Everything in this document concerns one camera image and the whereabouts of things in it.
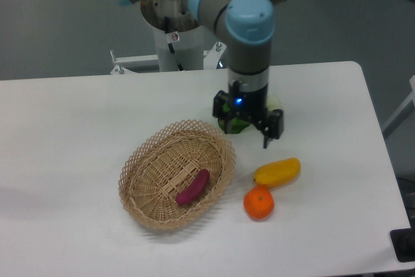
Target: white table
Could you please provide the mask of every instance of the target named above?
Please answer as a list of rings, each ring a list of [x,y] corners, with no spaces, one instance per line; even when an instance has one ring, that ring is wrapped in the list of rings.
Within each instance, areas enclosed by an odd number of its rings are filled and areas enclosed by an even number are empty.
[[[273,67],[285,131],[267,150],[230,136],[237,172],[191,226],[158,234],[124,211],[117,182],[149,136],[182,119],[215,124],[226,71],[0,82],[0,276],[328,276],[411,269],[389,231],[409,222],[360,67]],[[300,177],[251,221],[260,165],[298,157]]]

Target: orange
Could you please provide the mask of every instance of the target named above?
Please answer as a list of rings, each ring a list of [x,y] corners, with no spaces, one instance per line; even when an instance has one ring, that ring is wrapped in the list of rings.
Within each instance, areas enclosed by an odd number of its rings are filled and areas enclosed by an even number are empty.
[[[274,209],[274,199],[265,186],[255,186],[244,197],[246,212],[253,219],[264,219]]]

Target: yellow mango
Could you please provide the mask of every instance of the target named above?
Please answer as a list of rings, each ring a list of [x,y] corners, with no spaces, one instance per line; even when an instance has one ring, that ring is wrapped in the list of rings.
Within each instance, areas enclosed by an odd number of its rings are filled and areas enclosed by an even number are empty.
[[[259,167],[255,171],[254,179],[257,185],[273,188],[291,182],[298,176],[300,170],[300,161],[297,158],[289,158]]]

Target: cable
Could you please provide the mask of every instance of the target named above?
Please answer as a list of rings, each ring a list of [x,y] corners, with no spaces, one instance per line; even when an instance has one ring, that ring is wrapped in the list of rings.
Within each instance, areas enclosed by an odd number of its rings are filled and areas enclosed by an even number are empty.
[[[408,178],[396,178],[398,181],[406,181],[415,184],[415,181],[409,180]]]
[[[170,19],[167,16],[165,16],[164,17],[164,33],[165,34],[169,33],[169,23],[170,23]],[[181,61],[179,61],[179,59],[177,59],[173,44],[168,43],[167,45],[169,46],[170,53],[173,54],[173,57],[176,60],[178,70],[179,71],[184,71],[184,68],[183,68],[183,65],[182,65]]]
[[[215,21],[213,22],[213,32],[216,34],[216,27],[218,26],[218,21],[222,13],[228,8],[228,4],[226,4],[223,8],[221,8],[218,12],[218,15],[215,18]]]

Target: wicker basket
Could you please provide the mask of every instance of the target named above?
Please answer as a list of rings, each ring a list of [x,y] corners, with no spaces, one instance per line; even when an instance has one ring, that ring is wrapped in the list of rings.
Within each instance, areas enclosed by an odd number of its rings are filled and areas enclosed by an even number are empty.
[[[124,209],[148,228],[172,230],[194,220],[215,203],[230,182],[235,153],[224,133],[207,123],[187,120],[154,134],[126,162],[119,181]],[[192,203],[176,196],[201,169],[210,181]]]

